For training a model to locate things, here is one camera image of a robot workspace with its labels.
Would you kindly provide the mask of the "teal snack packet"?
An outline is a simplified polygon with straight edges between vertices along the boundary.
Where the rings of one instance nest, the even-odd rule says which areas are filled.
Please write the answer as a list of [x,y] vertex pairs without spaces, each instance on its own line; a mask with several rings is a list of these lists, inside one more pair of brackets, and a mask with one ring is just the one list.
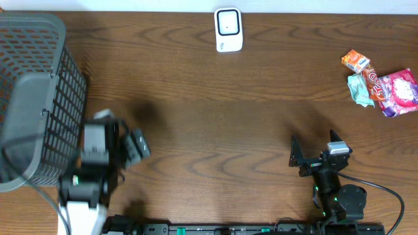
[[375,107],[374,101],[370,98],[366,82],[360,74],[353,74],[347,77],[347,85],[351,98],[363,107]]

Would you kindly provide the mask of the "orange brown snack bar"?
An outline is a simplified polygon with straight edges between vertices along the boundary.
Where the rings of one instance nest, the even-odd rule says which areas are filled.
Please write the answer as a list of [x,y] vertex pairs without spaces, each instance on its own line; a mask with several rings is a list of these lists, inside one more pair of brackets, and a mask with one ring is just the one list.
[[379,77],[371,64],[367,65],[362,70],[361,76],[366,81],[370,99],[373,101],[385,101],[385,96],[381,88]]

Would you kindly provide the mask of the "small orange box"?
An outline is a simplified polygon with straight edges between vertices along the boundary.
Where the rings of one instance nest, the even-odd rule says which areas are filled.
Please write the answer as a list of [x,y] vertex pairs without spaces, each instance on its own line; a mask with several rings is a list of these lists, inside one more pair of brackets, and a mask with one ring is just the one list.
[[342,64],[356,74],[360,74],[370,64],[370,60],[357,51],[350,50],[342,57]]

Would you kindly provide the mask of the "purple pink liner pack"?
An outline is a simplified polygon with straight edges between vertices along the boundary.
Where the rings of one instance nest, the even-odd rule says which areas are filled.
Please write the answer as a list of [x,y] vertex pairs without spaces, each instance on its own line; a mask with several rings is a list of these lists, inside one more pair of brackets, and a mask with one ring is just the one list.
[[379,107],[388,118],[417,111],[417,81],[410,69],[379,78],[384,101]]

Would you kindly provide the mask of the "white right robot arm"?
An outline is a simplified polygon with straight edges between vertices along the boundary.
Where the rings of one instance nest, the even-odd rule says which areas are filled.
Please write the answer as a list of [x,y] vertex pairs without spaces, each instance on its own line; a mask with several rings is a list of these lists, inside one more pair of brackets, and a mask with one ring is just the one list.
[[366,191],[353,184],[342,185],[339,172],[348,166],[352,149],[330,131],[330,142],[317,158],[305,158],[296,136],[291,137],[289,166],[299,168],[300,177],[313,178],[313,199],[324,213],[324,220],[311,227],[313,234],[360,234]]

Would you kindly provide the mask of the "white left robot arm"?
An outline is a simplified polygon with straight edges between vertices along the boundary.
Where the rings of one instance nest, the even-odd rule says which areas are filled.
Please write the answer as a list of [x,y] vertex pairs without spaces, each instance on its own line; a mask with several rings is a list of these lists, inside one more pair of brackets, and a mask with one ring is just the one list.
[[58,234],[142,234],[142,227],[122,215],[108,216],[113,191],[123,171],[151,155],[140,129],[130,129],[110,110],[84,123],[84,148],[59,177]]

